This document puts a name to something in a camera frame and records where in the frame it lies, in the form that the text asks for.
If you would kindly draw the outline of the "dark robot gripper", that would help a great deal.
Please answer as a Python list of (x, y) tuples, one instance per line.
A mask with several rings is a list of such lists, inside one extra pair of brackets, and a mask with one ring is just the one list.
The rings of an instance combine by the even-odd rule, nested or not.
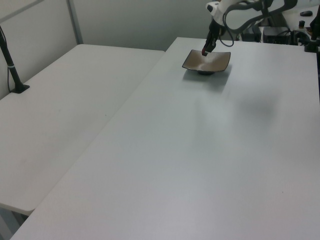
[(201, 51), (203, 56), (207, 56), (208, 52), (211, 53), (215, 47), (216, 42), (220, 36), (222, 26), (218, 24), (215, 20), (212, 20), (209, 25), (209, 32), (205, 41), (205, 45)]

